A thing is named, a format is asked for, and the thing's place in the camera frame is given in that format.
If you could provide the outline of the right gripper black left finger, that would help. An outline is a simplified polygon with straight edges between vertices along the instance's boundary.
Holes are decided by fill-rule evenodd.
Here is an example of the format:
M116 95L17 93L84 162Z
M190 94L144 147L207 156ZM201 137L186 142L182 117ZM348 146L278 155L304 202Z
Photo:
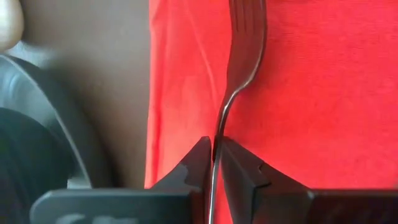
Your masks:
M211 140L202 137L153 187L52 190L30 210L36 224L205 223Z

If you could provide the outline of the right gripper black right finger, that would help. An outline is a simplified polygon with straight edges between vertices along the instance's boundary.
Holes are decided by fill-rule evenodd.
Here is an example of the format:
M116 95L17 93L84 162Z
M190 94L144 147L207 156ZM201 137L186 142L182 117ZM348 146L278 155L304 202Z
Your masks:
M230 138L221 146L233 223L397 223L395 189L311 189Z

